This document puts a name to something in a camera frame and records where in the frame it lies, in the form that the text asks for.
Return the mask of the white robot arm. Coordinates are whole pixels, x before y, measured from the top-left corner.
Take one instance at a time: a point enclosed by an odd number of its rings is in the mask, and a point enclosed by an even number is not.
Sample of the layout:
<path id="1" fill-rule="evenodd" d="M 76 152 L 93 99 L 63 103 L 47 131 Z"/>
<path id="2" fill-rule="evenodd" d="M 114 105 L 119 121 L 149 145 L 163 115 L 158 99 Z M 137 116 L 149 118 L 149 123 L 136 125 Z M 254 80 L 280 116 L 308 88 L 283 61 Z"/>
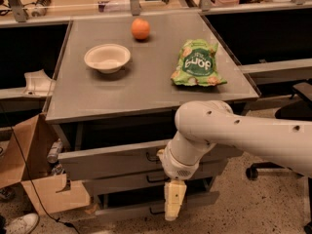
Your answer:
<path id="1" fill-rule="evenodd" d="M 190 101 L 175 114 L 176 133 L 158 151 L 165 174 L 165 219 L 178 217 L 185 182 L 199 167 L 202 157 L 218 144 L 235 147 L 312 176 L 312 122 L 276 118 L 257 118 L 233 113 L 224 101 Z"/>

